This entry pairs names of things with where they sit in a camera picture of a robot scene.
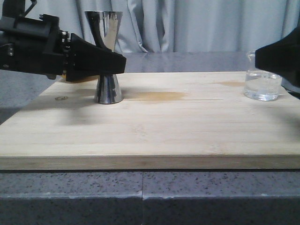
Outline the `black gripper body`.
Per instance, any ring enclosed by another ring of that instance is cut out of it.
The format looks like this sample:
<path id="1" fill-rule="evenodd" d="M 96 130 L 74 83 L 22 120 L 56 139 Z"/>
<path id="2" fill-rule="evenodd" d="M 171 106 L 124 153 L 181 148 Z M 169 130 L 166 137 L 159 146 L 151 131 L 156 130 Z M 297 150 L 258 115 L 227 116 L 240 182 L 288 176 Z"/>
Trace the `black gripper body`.
<path id="1" fill-rule="evenodd" d="M 3 16 L 0 20 L 0 68 L 46 75 L 55 79 L 67 72 L 68 33 L 60 19 L 43 14 L 35 20 Z"/>

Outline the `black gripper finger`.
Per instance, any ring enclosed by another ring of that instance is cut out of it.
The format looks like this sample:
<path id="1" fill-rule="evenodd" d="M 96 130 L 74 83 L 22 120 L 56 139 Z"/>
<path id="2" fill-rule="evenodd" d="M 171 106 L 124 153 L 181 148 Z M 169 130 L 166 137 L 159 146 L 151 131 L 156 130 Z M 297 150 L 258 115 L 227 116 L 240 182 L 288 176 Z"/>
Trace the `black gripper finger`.
<path id="1" fill-rule="evenodd" d="M 255 51 L 255 67 L 275 73 L 293 86 L 300 86 L 300 29 Z"/>
<path id="2" fill-rule="evenodd" d="M 65 55 L 66 81 L 74 82 L 101 74 L 122 74 L 126 58 L 108 48 L 93 45 L 72 33 Z"/>

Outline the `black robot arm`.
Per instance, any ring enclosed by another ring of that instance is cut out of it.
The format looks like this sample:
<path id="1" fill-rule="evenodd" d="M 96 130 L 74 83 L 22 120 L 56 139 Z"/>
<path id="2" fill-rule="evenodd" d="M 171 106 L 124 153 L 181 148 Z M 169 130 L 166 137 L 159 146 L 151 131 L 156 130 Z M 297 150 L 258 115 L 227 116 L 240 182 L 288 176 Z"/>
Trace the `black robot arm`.
<path id="1" fill-rule="evenodd" d="M 0 19 L 0 68 L 2 70 L 46 75 L 54 80 L 65 75 L 76 81 L 100 74 L 121 74 L 126 58 L 105 46 L 100 37 L 98 12 L 87 12 L 95 44 L 78 35 L 62 31 L 59 18 L 40 15 L 39 20 L 27 18 L 23 0 L 5 0 Z"/>

